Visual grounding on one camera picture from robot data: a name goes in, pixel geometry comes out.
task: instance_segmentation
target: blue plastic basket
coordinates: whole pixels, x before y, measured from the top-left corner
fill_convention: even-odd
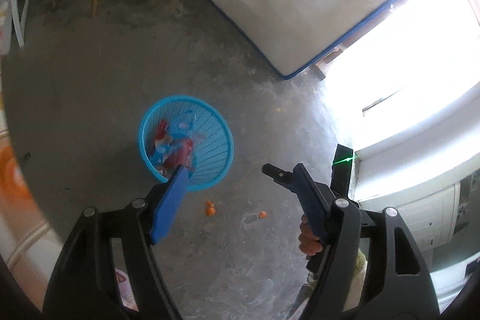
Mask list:
[[[161,182],[167,179],[153,167],[147,151],[153,143],[159,122],[171,119],[187,111],[195,112],[196,131],[203,134],[204,141],[194,146],[195,171],[190,177],[187,190],[198,191],[216,185],[227,174],[233,161],[233,138],[229,126],[217,110],[204,101],[188,95],[174,95],[159,100],[143,117],[138,131],[140,155],[152,174]]]

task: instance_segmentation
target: orange object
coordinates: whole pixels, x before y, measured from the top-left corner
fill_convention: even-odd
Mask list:
[[[205,209],[205,215],[207,216],[213,216],[216,212],[217,211],[213,206],[207,206],[207,208]]]
[[[31,199],[13,150],[8,145],[0,153],[0,186],[11,199]]]

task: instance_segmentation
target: green laser line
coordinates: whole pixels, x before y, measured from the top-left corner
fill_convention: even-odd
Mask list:
[[[354,159],[355,159],[355,156],[352,156],[351,158],[346,158],[344,160],[339,160],[338,162],[333,162],[332,165],[343,163],[343,162],[350,162],[350,160],[354,160]]]

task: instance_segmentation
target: debris on floor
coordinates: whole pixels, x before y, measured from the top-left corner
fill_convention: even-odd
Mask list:
[[[194,146],[205,140],[195,131],[195,113],[192,110],[177,115],[170,123],[162,119],[157,126],[151,148],[150,162],[165,178],[170,178],[177,166],[195,170]]]
[[[213,216],[217,211],[215,210],[215,208],[213,206],[207,206],[205,208],[205,215],[206,216]]]

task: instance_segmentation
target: plastic bag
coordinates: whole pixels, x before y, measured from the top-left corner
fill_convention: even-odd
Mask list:
[[[205,140],[205,136],[195,131],[195,112],[188,110],[174,117],[167,124],[162,119],[155,131],[150,162],[160,174],[168,178],[178,165],[191,172],[194,166],[194,147]]]
[[[0,0],[0,55],[10,51],[11,6],[9,0]]]

